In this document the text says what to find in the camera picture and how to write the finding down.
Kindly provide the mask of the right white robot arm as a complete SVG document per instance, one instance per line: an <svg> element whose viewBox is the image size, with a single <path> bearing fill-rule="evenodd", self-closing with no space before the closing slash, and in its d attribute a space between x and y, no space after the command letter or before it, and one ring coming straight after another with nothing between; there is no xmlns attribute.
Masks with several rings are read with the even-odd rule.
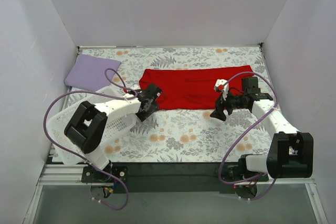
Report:
<svg viewBox="0 0 336 224"><path fill-rule="evenodd" d="M313 172L313 136L300 132L277 110L277 102L261 92L257 77L242 78L243 91L232 94L229 82L218 79L214 85L220 96L215 102L212 118L225 121L234 110L247 109L257 118L271 137L267 154L242 155L231 165L223 160L218 168L220 179L238 177L240 182L269 175L279 178L309 178Z"/></svg>

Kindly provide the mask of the floral patterned table cloth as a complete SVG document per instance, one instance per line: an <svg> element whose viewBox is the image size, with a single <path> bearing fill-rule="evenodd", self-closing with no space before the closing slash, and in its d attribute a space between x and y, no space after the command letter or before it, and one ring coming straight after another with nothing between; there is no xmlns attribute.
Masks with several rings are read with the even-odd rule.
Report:
<svg viewBox="0 0 336 224"><path fill-rule="evenodd" d="M137 84L145 69L189 70L249 65L262 75L259 86L270 92L262 50L255 47L86 48L81 54L121 62L115 84ZM265 154L271 138L256 118L237 110L225 122L211 118L211 110L158 111L137 122L115 140L113 162L228 162L243 154Z"/></svg>

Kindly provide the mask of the folded lavender t shirt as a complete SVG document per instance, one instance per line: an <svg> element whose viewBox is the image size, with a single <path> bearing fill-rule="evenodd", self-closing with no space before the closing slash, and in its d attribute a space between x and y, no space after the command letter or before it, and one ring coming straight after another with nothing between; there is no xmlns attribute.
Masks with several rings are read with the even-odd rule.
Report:
<svg viewBox="0 0 336 224"><path fill-rule="evenodd" d="M90 55L80 54L64 80L69 87L98 91L110 84L105 77L105 70L112 68L118 70L121 62L114 59L104 59Z"/></svg>

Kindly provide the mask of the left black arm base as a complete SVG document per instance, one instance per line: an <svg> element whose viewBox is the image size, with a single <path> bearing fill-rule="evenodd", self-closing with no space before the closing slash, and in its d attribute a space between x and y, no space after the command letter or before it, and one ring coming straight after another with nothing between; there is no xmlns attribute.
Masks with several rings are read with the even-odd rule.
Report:
<svg viewBox="0 0 336 224"><path fill-rule="evenodd" d="M125 184L128 180L127 166L108 166L104 169L106 173L112 174L119 178ZM83 168L81 180L83 184L90 185L90 192L95 196L103 199L109 198L112 194L125 193L123 186L116 179L95 170L91 166Z"/></svg>

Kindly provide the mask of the aluminium frame rail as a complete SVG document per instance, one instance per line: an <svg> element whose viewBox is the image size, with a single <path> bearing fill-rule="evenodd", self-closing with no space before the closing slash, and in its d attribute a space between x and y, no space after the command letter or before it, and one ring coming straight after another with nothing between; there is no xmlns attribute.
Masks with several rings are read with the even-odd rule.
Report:
<svg viewBox="0 0 336 224"><path fill-rule="evenodd" d="M84 164L46 165L26 223L327 223L306 165L237 184L237 163L115 163L115 184Z"/></svg>

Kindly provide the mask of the red t shirt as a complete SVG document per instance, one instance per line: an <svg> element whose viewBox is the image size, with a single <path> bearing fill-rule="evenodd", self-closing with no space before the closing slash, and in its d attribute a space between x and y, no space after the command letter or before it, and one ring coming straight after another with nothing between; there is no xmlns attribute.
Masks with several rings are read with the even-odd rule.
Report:
<svg viewBox="0 0 336 224"><path fill-rule="evenodd" d="M253 70L249 65L195 70L145 69L139 84L141 89L146 89L153 83L162 90L157 99L161 110L206 110L213 109L219 97L214 90L216 81L228 80L245 71Z"/></svg>

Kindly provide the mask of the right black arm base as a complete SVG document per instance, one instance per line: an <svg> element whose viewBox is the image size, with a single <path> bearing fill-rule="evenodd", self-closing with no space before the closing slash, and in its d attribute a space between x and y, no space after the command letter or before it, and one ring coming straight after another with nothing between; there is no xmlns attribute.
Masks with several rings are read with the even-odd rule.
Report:
<svg viewBox="0 0 336 224"><path fill-rule="evenodd" d="M215 174L225 185L231 185L238 199L255 200L258 193L258 182L268 182L267 174L253 172L247 169L246 157L242 155L237 162L224 162L215 170Z"/></svg>

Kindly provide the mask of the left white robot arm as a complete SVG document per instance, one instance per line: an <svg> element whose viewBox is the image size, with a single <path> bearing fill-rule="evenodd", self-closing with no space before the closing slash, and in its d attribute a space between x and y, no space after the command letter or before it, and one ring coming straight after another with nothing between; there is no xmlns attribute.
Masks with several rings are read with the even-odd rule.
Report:
<svg viewBox="0 0 336 224"><path fill-rule="evenodd" d="M105 126L129 114L135 114L141 122L145 121L159 109L156 100L161 93L162 90L152 83L144 90L130 89L122 98L96 104L83 101L77 107L64 134L80 148L88 163L95 166L93 175L98 181L106 182L112 175L109 160L99 146Z"/></svg>

